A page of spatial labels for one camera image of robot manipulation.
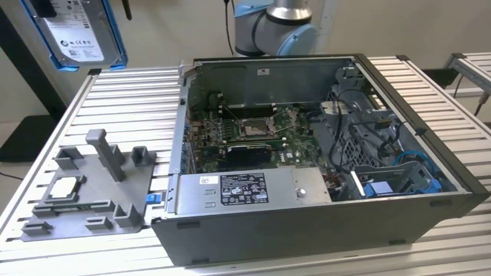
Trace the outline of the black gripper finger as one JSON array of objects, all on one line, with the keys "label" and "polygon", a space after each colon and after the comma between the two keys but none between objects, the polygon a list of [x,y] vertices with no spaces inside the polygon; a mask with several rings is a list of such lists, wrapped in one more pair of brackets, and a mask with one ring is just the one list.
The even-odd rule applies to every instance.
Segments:
[{"label": "black gripper finger", "polygon": [[57,12],[54,11],[50,0],[37,0],[37,16],[40,17],[57,16]]}]

